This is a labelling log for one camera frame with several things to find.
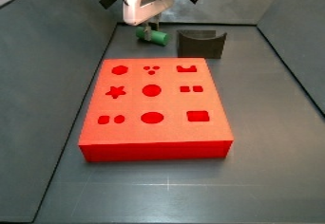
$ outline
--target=shape sorter block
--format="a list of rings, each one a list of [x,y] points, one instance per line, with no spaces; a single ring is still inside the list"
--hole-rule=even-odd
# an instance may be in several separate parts
[[[105,61],[79,139],[87,161],[225,158],[233,140],[205,59]]]

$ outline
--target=star-shaped hole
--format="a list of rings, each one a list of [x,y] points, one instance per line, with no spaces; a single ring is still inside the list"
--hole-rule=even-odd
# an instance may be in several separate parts
[[[106,95],[111,95],[114,99],[117,99],[119,96],[126,95],[128,93],[125,92],[125,86],[115,87],[111,86],[111,91],[106,93]]]

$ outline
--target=gray wall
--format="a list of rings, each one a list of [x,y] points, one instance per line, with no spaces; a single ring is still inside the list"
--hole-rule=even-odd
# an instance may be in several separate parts
[[[325,113],[325,0],[276,0],[259,28]]]
[[[114,28],[98,0],[0,9],[0,222],[35,217]]]

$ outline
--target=green cylinder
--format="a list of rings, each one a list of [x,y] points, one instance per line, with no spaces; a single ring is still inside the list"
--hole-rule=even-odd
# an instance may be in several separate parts
[[[140,39],[145,40],[145,28],[138,27],[137,36]],[[169,35],[164,32],[152,30],[152,40],[150,42],[156,43],[160,46],[166,46],[169,42]]]

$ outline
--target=gray table surface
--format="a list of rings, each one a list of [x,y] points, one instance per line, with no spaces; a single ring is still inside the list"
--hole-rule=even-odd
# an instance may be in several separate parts
[[[324,118],[257,28],[162,26],[173,39],[160,47],[119,26],[106,58],[176,57],[185,28],[229,32],[222,59],[209,60],[236,135],[229,157],[86,163],[90,90],[37,223],[325,221]]]

